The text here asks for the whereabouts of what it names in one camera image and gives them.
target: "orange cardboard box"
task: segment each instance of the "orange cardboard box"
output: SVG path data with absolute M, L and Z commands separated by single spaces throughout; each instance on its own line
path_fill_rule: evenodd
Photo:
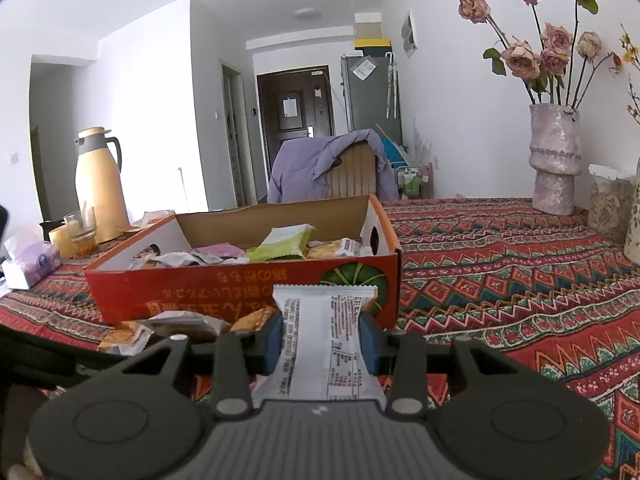
M 258 246 L 272 227 L 305 223 L 316 228 L 312 240 L 361 239 L 374 256 L 128 270 L 132 258 L 152 244 L 163 254 L 222 242 L 249 248 Z M 370 311 L 380 326 L 392 328 L 398 318 L 400 268 L 400 243 L 372 195 L 169 216 L 94 260 L 85 277 L 102 318 L 110 324 L 165 310 L 190 310 L 233 323 L 274 306 L 275 283 L 321 283 L 376 285 L 378 300 Z

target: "yellow thermos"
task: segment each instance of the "yellow thermos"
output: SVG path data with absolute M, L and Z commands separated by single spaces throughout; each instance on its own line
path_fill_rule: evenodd
M 105 136 L 110 131 L 96 126 L 83 130 L 76 139 L 78 203 L 81 208 L 86 204 L 95 209 L 95 240 L 98 243 L 116 238 L 130 227 L 120 182 L 122 150 L 116 137 Z M 113 142 L 116 147 L 117 163 L 107 148 L 107 142 Z

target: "table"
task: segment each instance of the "table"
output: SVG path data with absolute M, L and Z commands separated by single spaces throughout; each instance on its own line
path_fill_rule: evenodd
M 398 326 L 430 342 L 471 335 L 587 396 L 610 421 L 598 480 L 640 475 L 640 268 L 622 246 L 531 200 L 385 203 L 403 255 Z M 88 260 L 67 260 L 32 290 L 0 299 L 0 323 L 95 348 L 107 331 L 87 289 Z M 384 387 L 389 378 L 381 378 Z M 196 398 L 208 383 L 198 379 Z M 430 376 L 434 405 L 449 395 Z

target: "purple jacket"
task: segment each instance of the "purple jacket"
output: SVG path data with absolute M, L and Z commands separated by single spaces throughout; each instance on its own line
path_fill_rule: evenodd
M 366 140 L 376 154 L 376 195 L 380 200 L 398 200 L 398 184 L 380 137 L 373 130 L 358 130 L 338 137 L 302 137 L 283 142 L 271 170 L 267 202 L 326 198 L 326 172 L 344 150 L 361 140 Z

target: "wooden chair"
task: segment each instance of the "wooden chair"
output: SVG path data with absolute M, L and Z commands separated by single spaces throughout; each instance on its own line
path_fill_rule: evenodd
M 326 172 L 327 198 L 376 193 L 376 155 L 365 142 L 356 142 L 344 150 Z

